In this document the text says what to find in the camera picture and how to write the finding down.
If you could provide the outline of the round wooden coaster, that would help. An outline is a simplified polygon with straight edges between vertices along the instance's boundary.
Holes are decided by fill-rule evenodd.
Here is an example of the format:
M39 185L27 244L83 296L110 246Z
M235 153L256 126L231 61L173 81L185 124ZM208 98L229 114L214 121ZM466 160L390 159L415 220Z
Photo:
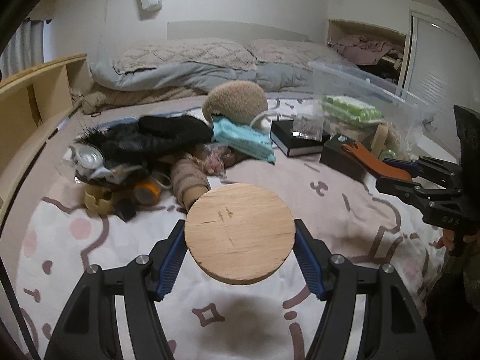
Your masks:
M252 184L223 185L205 193L185 221L193 260L225 284L269 278L287 260L294 241L295 221L287 204Z

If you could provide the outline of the twine spool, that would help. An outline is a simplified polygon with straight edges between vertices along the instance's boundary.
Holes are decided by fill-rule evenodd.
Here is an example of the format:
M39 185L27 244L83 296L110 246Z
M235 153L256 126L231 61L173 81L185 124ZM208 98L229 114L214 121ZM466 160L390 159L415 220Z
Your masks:
M171 180L174 196L187 211L211 189L199 165L188 158L182 158L173 165Z

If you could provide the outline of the pile of pink clothes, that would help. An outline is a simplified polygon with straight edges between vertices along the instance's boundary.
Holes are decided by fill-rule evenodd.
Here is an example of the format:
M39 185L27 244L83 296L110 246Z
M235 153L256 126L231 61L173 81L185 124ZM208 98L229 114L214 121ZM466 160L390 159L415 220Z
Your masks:
M402 59L404 49L388 40L370 39L364 35L347 35L332 44L345 59L359 66L376 65L387 55Z

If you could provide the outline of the grey curtain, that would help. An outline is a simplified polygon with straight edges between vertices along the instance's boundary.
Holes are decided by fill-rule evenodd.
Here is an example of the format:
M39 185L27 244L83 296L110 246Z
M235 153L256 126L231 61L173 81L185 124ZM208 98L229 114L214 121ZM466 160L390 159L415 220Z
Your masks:
M1 78L44 63L43 52L44 22L25 20L11 37L1 53Z

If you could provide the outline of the clear plastic storage bin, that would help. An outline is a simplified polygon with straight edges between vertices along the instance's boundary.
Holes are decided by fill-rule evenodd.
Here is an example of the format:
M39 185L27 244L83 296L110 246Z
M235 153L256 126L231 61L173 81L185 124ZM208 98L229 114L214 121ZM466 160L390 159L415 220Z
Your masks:
M422 136L423 129L430 127L436 110L415 94L387 80L363 72L358 68L312 61L314 105L325 118L325 129L332 135L341 133L361 142L372 150L374 136L380 127L386 131L381 149L373 152L380 158L410 159L413 147ZM321 105L324 96L349 96L375 106L383 115L376 124L356 126L344 123L326 113Z

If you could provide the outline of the black small box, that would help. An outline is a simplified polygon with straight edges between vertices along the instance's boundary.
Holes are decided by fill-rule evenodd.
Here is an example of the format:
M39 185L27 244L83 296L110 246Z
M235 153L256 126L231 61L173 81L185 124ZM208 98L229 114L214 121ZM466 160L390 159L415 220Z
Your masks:
M338 133L331 136L329 141L323 145L320 163L352 178L352 180L363 182L366 175L365 169L342 151L343 144L351 146L354 142L349 137Z

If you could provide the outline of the grey blue duvet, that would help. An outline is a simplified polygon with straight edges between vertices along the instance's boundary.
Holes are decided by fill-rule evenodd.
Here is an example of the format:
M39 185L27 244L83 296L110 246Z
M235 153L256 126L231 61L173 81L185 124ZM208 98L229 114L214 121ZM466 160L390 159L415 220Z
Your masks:
M282 63L262 63L247 71L204 63L169 63L153 69L119 73L111 60L104 59L92 64L90 72L101 86L124 92L185 87L209 93L234 80L254 82L267 93L313 92L311 71Z

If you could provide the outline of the beige quilted left pillow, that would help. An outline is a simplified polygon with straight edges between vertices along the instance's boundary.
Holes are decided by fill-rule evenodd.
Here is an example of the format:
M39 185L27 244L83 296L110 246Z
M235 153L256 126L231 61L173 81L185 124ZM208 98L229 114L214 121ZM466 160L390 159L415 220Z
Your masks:
M130 73L172 63L201 63L233 70L256 70L256 59L242 45L220 38L168 40L126 50L113 62L117 73Z

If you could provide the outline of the beige fleece blanket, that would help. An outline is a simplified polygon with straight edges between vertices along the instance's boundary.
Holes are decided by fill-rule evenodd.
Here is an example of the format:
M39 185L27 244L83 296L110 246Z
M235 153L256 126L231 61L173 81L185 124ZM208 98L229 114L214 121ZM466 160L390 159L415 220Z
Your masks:
M166 87L140 91L120 91L93 83L89 89L71 90L74 102L79 102L85 115L120 107L146 105L180 98L205 95L202 89L187 87Z

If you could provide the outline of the orange tape roll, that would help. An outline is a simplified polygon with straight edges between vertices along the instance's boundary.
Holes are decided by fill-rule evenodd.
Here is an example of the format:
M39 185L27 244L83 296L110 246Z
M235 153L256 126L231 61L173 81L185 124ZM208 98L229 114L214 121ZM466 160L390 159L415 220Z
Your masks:
M152 180L144 180L135 185L133 195L142 206L155 206L160 201L161 187Z

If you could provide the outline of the green dotted wipes pack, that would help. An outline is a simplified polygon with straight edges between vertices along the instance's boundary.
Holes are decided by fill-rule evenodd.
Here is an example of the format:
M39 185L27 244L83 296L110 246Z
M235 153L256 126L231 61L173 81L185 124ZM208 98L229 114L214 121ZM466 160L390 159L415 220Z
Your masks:
M383 120L383 114L375 106L354 97L324 96L321 105L330 116L350 125L372 125Z

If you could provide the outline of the black fuzzy slipper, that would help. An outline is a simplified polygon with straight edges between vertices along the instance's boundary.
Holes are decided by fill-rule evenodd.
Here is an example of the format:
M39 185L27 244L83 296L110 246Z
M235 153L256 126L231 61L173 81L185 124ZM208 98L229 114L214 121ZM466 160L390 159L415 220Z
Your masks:
M148 161L209 143L213 130L191 115L144 115L101 129L92 128L76 142L98 149L106 160Z

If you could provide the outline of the beige plush slipper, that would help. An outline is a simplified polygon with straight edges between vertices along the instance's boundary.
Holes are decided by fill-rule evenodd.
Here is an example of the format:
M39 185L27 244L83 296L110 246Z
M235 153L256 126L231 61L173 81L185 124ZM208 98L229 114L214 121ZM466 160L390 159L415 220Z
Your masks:
M236 124L249 125L267 109L268 101L260 86L236 80L214 88L202 105L202 114L209 123L214 116L223 116Z

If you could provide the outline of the black hardcover book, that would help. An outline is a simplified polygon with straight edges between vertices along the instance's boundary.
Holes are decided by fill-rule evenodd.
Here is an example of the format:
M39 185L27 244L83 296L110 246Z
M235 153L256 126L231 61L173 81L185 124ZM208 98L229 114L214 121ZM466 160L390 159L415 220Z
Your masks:
M330 139L330 135L326 132L323 132L320 141L295 136L292 133L292 126L292 120L278 120L272 122L270 130L272 142L287 157L319 154L324 144Z

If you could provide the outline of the teal wet wipes pack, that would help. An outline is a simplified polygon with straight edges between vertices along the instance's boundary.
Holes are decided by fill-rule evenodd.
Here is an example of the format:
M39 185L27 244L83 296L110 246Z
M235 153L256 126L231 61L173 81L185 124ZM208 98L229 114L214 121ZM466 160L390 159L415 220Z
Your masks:
M225 117L214 117L212 140L270 164L276 157L269 135L258 132L244 124L236 124Z

